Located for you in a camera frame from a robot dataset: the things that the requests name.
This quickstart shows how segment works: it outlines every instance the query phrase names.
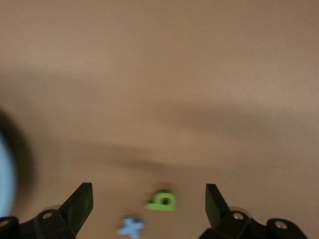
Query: blue cross-shaped piece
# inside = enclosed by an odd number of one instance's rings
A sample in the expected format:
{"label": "blue cross-shaped piece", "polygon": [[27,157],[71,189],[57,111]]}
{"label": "blue cross-shaped piece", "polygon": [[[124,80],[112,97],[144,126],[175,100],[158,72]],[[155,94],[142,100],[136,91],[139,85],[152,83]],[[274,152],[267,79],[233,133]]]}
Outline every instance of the blue cross-shaped piece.
{"label": "blue cross-shaped piece", "polygon": [[144,221],[134,216],[126,216],[123,225],[119,229],[119,234],[129,235],[131,239],[140,238],[140,230],[144,227]]}

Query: metal screw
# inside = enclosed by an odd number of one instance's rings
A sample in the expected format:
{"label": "metal screw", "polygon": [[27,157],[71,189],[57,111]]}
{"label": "metal screw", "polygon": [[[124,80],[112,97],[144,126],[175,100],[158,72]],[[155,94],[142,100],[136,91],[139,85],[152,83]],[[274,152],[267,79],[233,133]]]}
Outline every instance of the metal screw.
{"label": "metal screw", "polygon": [[50,218],[52,216],[52,213],[46,213],[42,216],[43,219]]}
{"label": "metal screw", "polygon": [[282,221],[275,221],[275,225],[280,229],[287,229],[287,225]]}
{"label": "metal screw", "polygon": [[0,227],[4,227],[8,224],[9,224],[9,220],[4,220],[4,221],[0,222]]}
{"label": "metal screw", "polygon": [[233,217],[237,220],[243,220],[244,219],[244,216],[240,213],[234,213],[233,214]]}

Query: light blue toy piece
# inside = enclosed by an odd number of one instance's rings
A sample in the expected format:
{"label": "light blue toy piece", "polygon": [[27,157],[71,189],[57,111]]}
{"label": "light blue toy piece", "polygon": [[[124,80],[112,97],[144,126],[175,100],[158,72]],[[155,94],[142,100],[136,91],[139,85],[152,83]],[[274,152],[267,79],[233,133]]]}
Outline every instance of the light blue toy piece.
{"label": "light blue toy piece", "polygon": [[141,219],[137,219],[134,216],[126,216],[123,220],[123,225],[119,229],[119,234],[129,235],[131,239],[140,238],[140,230],[144,227],[145,223]]}
{"label": "light blue toy piece", "polygon": [[0,218],[10,214],[16,188],[14,157],[0,132]]}

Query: blurry white object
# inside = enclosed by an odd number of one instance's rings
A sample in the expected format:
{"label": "blurry white object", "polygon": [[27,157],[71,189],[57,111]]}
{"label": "blurry white object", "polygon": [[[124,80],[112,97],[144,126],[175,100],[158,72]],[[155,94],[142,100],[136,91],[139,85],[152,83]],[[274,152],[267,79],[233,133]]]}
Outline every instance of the blurry white object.
{"label": "blurry white object", "polygon": [[0,217],[10,214],[16,190],[16,171],[13,153],[0,133]]}

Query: green block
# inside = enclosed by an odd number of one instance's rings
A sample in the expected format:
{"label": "green block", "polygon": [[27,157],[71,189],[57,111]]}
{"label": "green block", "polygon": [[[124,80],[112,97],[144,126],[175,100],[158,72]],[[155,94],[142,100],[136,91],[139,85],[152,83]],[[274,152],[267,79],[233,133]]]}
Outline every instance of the green block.
{"label": "green block", "polygon": [[176,196],[168,191],[161,190],[155,194],[153,200],[149,201],[147,208],[159,211],[174,211],[176,209]]}

